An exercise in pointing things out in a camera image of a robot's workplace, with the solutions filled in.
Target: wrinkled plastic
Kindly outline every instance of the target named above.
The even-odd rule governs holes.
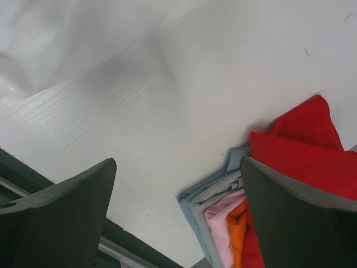
[[[2,0],[0,98],[73,78],[154,31],[176,0]]]

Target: red fabric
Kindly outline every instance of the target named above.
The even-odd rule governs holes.
[[[279,173],[328,193],[357,200],[357,154],[345,152],[327,102],[317,95],[291,110],[269,134],[250,134],[252,158]],[[264,268],[252,215],[244,241],[243,268]]]

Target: light blue fabric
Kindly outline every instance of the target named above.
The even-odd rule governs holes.
[[[203,242],[202,235],[197,224],[197,221],[192,214],[192,211],[189,206],[189,202],[192,201],[196,196],[200,193],[205,191],[206,189],[210,188],[215,183],[219,182],[222,178],[224,178],[227,174],[230,174],[234,171],[237,171],[240,168],[240,160],[243,156],[250,156],[250,147],[238,148],[238,149],[231,149],[230,150],[230,159],[228,166],[214,175],[202,180],[201,182],[197,183],[190,189],[182,192],[177,197],[177,201],[180,205],[182,212],[186,220],[189,222],[193,232],[195,233],[198,242],[207,258],[207,260],[212,264],[212,258],[210,256],[209,250],[206,244]]]

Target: folded clothing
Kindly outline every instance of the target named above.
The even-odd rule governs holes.
[[[240,170],[238,170],[222,178],[219,182],[200,193],[189,203],[192,214],[199,226],[202,239],[209,250],[214,268],[224,268],[224,266],[219,257],[204,213],[208,207],[211,207],[226,195],[237,191],[239,187],[242,186],[242,182],[240,181],[242,181],[242,176]]]
[[[205,211],[205,218],[211,229],[211,235],[224,268],[232,268],[234,264],[226,217],[245,199],[245,191],[241,189],[226,195]]]
[[[205,180],[199,182],[198,184],[194,185],[190,189],[185,190],[177,197],[177,201],[180,205],[180,208],[181,208],[186,220],[190,224],[193,232],[195,233],[196,238],[197,238],[198,242],[200,243],[200,246],[201,246],[207,260],[211,264],[213,263],[212,257],[209,253],[209,249],[208,249],[207,245],[205,244],[205,242],[202,238],[201,231],[200,231],[197,221],[191,211],[189,203],[196,196],[198,196],[199,194],[204,192],[206,189],[209,189],[211,186],[213,186],[217,182],[221,181],[226,175],[239,170],[240,159],[243,156],[249,156],[249,155],[250,155],[250,147],[244,147],[244,148],[230,150],[230,159],[229,159],[228,166],[226,168],[218,171],[216,174],[212,175],[211,177],[208,177]]]
[[[245,233],[247,231],[246,207],[247,200],[243,201],[239,206],[233,209],[226,218],[233,250],[233,268],[241,268],[242,266],[242,250]]]
[[[291,110],[269,134],[250,134],[252,158],[277,172],[340,197],[357,200],[357,154],[343,150],[330,110],[317,95]],[[243,268],[264,267],[252,215],[242,252]]]

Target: white surface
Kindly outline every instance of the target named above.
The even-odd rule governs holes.
[[[0,2],[0,81],[7,84],[6,97],[29,97],[103,63],[158,29],[175,2]]]
[[[250,130],[322,93],[356,144],[356,14],[354,1],[212,1],[82,79],[0,101],[0,145],[55,182],[115,158],[109,218],[190,267],[203,254],[175,196]]]

